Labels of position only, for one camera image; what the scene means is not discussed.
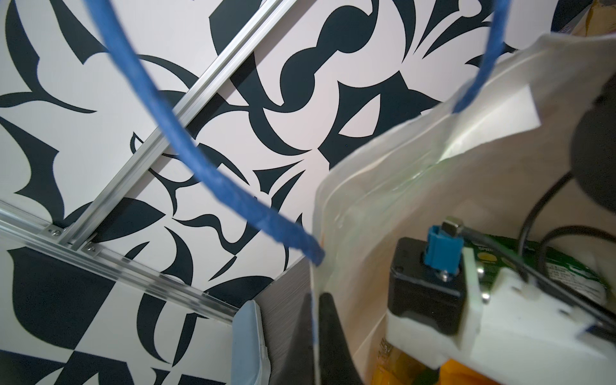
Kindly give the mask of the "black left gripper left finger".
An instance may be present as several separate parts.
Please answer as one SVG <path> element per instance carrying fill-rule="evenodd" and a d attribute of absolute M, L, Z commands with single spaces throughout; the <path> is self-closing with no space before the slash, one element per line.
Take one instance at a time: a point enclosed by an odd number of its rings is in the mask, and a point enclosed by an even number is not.
<path fill-rule="evenodd" d="M 312 319 L 312 295 L 303 298 L 303 304 L 296 322 L 290 347 L 282 370 L 274 384 L 313 385 L 314 384 L 314 342 Z"/>

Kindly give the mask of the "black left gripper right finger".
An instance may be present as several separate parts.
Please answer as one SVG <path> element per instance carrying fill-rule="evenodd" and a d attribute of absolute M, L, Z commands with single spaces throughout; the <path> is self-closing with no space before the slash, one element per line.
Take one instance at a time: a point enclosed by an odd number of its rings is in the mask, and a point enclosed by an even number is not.
<path fill-rule="evenodd" d="M 331 294 L 319 297 L 319 379 L 321 384 L 363 384 L 353 363 Z"/>

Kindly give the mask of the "yellow snack packet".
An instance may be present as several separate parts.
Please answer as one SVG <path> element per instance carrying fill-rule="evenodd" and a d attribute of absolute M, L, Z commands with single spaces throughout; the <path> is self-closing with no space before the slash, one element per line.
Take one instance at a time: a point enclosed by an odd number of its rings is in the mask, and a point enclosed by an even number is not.
<path fill-rule="evenodd" d="M 430 369 L 382 338 L 371 384 L 480 385 L 497 382 L 454 360 L 449 360 L 438 369 Z"/>

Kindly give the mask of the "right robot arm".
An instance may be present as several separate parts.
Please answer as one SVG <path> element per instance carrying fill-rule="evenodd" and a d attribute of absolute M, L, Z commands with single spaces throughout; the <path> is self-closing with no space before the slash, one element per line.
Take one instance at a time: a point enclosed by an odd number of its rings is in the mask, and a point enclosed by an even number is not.
<path fill-rule="evenodd" d="M 574 130 L 570 171 L 582 191 L 615 212 L 615 78 L 602 87 Z"/>

